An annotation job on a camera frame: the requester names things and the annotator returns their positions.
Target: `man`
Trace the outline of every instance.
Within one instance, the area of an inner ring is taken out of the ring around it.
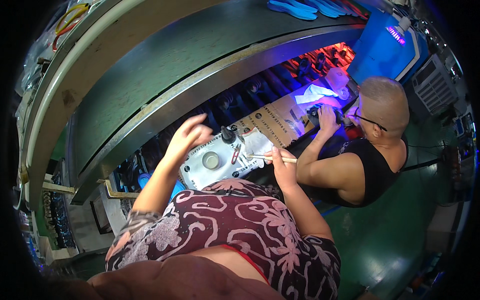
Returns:
[[[327,203],[347,207],[373,203],[405,166],[408,143],[403,131],[409,117],[407,96],[399,82],[381,76],[367,78],[360,86],[359,107],[346,114],[361,127],[365,138],[346,142],[337,156],[318,160],[340,127],[332,107],[322,106],[320,130],[298,159],[297,181],[317,187],[315,198]]]

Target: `eyeglasses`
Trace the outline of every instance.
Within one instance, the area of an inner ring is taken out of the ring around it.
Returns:
[[[387,131],[387,129],[386,129],[385,127],[383,127],[382,125],[380,125],[379,123],[374,122],[374,121],[370,121],[370,120],[368,120],[368,119],[366,119],[366,118],[362,118],[361,116],[357,115],[357,111],[358,111],[358,110],[359,110],[359,108],[357,108],[357,109],[355,110],[355,113],[353,114],[353,116],[354,116],[355,118],[359,118],[359,119],[362,119],[362,120],[364,120],[364,121],[367,121],[367,122],[370,122],[370,123],[372,123],[372,124],[375,124],[375,125],[377,125],[378,127],[380,127],[381,130],[383,130],[383,131],[385,131],[385,132]]]

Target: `red scissors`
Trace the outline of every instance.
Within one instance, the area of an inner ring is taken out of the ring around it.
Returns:
[[[241,144],[237,144],[237,146],[233,150],[232,165],[235,165],[235,162],[237,162],[237,158],[239,157],[239,154],[240,154],[240,148],[241,148]]]

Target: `maroon floral top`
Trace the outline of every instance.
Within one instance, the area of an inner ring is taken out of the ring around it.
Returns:
[[[220,245],[246,255],[286,299],[337,299],[334,243],[301,237],[285,204],[242,179],[181,191],[162,216],[131,212],[107,253],[106,270]]]

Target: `conveyor belt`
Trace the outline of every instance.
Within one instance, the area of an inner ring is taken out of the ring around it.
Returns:
[[[256,42],[343,24],[365,21],[319,15],[307,22],[268,10],[264,0],[242,0],[205,9],[158,31],[111,67],[78,107],[76,173],[143,104],[196,70]]]

